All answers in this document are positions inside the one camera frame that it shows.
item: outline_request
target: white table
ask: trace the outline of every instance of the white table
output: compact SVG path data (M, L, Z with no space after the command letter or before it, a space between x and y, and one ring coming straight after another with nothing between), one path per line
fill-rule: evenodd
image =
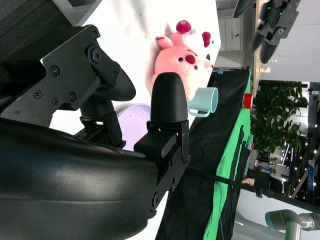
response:
M211 44L197 51L202 57L210 55L214 63L221 45L218 15L215 0L103 0L84 25L95 25L101 37L98 42L111 59L117 61L130 77L136 89L133 104L150 105L151 79L154 62L159 50L157 36L175 32L176 24L187 20L198 33L211 34ZM211 75L199 79L206 87ZM113 102L117 109L122 102ZM51 128L75 134L83 128L79 121L80 112L61 112L54 114ZM195 117L189 115L191 126ZM165 210L167 196L162 199L157 214L148 221L147 227L130 240L155 239Z

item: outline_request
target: white wall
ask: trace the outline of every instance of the white wall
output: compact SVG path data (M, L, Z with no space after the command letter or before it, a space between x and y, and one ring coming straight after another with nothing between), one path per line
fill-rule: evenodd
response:
M246 190L241 190L237 210L247 220L267 227L265 214L271 211L289 209L297 214L310 213L302 208L287 204L282 201L275 200L263 196L256 197L256 194ZM302 240L319 240L320 231L302 231Z

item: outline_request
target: green leaves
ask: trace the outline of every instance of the green leaves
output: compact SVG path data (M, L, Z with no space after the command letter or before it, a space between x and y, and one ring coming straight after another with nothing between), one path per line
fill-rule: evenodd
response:
M254 148L273 153L285 142L298 148L300 125L292 124L290 116L300 111L298 106L308 104L302 96L302 83L263 80L259 86L254 99L255 112L251 118Z

